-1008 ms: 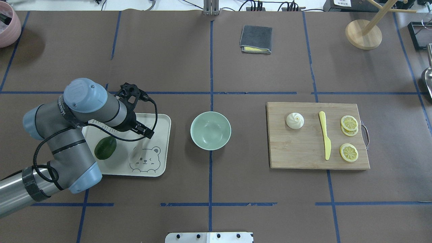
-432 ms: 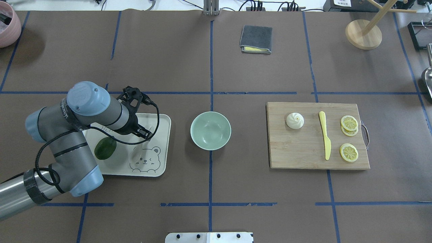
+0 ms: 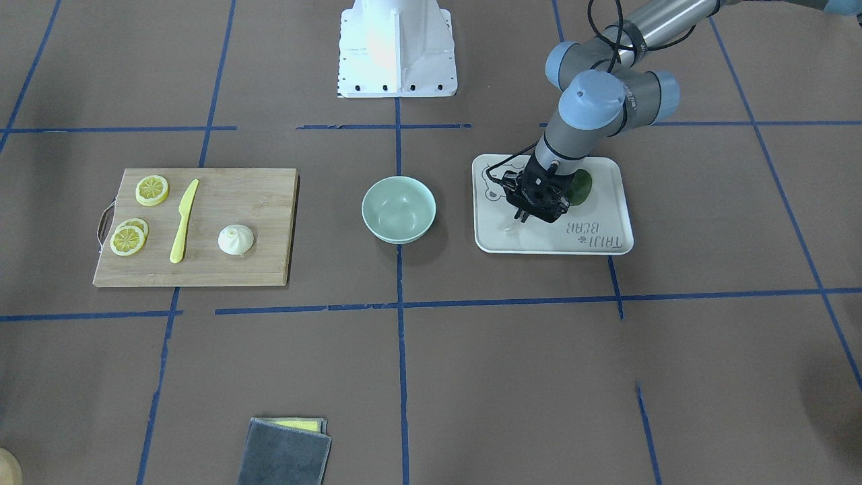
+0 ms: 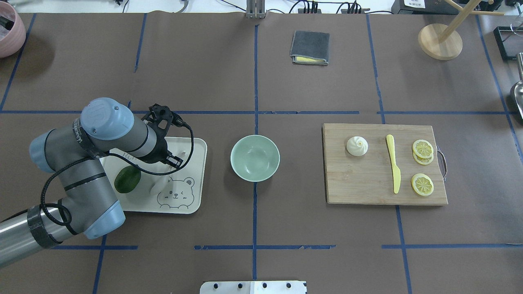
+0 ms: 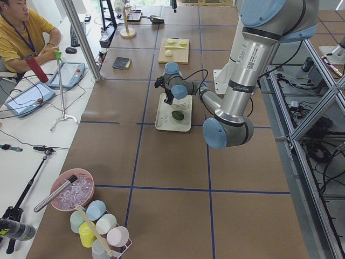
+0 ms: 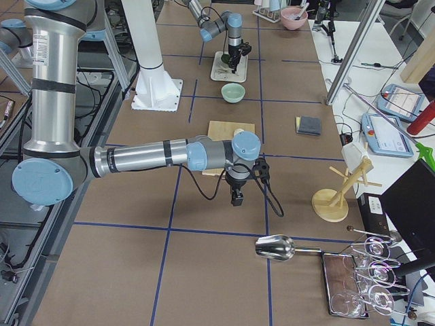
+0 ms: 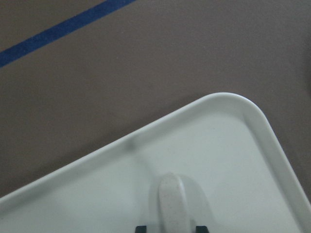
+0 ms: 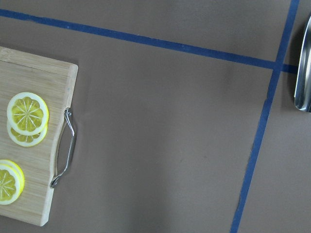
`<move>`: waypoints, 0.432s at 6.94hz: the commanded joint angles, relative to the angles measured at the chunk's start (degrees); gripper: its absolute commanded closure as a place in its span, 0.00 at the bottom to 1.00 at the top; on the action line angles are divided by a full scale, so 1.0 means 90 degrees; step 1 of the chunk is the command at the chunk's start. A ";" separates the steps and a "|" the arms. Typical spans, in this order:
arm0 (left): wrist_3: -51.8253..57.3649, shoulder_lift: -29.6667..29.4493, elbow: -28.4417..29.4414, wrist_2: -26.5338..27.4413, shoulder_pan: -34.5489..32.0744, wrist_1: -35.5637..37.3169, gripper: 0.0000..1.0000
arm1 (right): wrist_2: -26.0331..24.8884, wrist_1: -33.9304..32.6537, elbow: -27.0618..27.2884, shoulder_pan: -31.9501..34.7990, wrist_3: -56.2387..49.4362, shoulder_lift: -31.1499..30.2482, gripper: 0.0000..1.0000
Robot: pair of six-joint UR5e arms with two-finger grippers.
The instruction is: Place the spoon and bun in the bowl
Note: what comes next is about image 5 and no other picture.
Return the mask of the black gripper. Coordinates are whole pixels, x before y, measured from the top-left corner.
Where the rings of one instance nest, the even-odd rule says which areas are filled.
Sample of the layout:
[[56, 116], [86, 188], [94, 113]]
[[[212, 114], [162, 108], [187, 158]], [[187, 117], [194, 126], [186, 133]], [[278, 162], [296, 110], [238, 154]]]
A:
[[165, 95], [166, 95], [164, 102], [168, 105], [173, 104], [174, 96], [173, 96], [171, 90], [167, 88], [167, 84], [165, 83], [165, 77], [164, 76], [160, 76], [156, 79], [156, 81], [154, 82], [154, 87], [155, 88], [159, 88], [159, 87], [163, 88]]

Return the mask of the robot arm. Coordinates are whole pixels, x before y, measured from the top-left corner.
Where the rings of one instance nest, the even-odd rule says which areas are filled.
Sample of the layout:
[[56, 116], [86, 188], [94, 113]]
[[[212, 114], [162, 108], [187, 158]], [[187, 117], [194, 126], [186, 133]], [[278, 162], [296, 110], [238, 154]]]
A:
[[165, 103], [195, 95], [212, 113], [203, 124], [203, 137], [212, 148], [240, 146], [253, 136], [253, 125], [244, 116], [258, 78], [263, 75], [280, 43], [300, 42], [316, 33], [319, 1], [244, 1], [239, 12], [237, 59], [226, 77], [225, 96], [220, 98], [203, 81], [182, 78], [174, 62], [165, 65], [154, 86], [163, 88]]

